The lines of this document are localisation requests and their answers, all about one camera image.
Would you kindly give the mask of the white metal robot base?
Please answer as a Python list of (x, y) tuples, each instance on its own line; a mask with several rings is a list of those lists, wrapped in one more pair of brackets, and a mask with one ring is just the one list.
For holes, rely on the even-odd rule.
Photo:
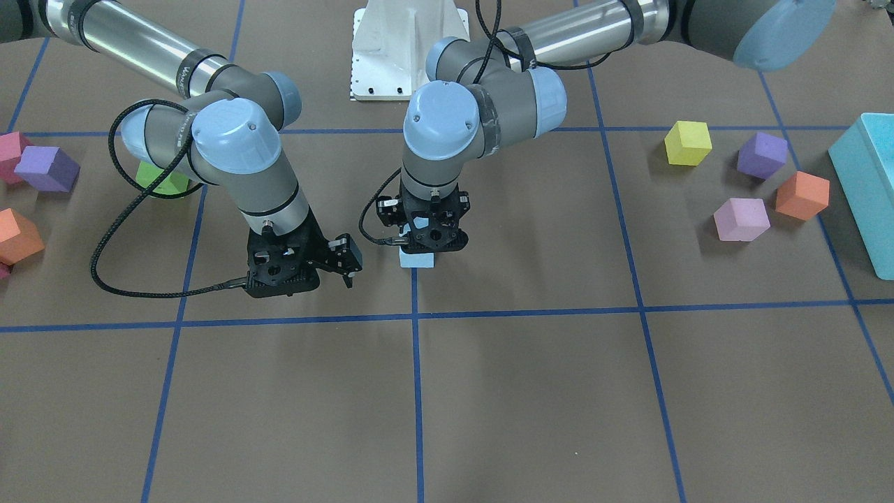
[(353, 16), (351, 99), (409, 100), (428, 82), (427, 54), (446, 37), (469, 39), (453, 1), (369, 1)]

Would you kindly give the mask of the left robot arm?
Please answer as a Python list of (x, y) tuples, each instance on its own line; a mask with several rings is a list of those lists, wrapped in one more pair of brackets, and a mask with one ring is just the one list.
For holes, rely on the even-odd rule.
[(467, 244), (457, 187), (467, 162), (536, 139), (562, 124), (567, 92), (558, 69), (584, 69), (632, 45), (673, 41), (755, 71), (801, 57), (825, 29), (833, 1), (595, 1), (479, 41), (448, 37), (427, 55), (429, 82), (409, 101), (400, 191), (372, 200), (405, 254)]

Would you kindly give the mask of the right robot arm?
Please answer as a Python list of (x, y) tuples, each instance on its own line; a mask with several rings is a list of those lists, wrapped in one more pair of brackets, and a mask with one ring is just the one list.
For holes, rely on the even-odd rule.
[(302, 110), (292, 79), (247, 71), (118, 1), (3, 1), (3, 43), (45, 37), (107, 55), (181, 99), (140, 100), (120, 112), (108, 133), (117, 170), (121, 140), (162, 176), (222, 188), (248, 223), (244, 277), (169, 298), (226, 289), (292, 296), (317, 289), (323, 271), (352, 287), (362, 255), (348, 233), (325, 237), (282, 147), (281, 130)]

